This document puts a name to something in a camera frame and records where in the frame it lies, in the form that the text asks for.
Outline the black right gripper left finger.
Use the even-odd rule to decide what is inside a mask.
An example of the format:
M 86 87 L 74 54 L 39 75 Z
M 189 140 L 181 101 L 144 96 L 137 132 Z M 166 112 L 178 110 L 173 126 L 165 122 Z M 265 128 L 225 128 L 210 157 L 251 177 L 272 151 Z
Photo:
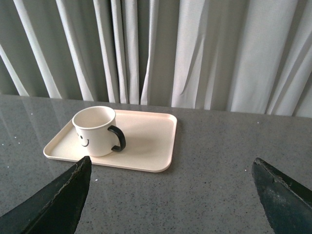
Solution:
M 73 234 L 88 195 L 92 164 L 83 157 L 0 218 L 2 234 Z

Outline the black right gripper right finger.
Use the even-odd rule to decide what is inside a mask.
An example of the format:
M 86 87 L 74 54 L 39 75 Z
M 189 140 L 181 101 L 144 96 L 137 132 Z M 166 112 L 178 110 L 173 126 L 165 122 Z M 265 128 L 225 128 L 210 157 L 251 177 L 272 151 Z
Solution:
M 312 191 L 288 175 L 256 158 L 254 184 L 270 227 L 276 234 L 312 232 Z

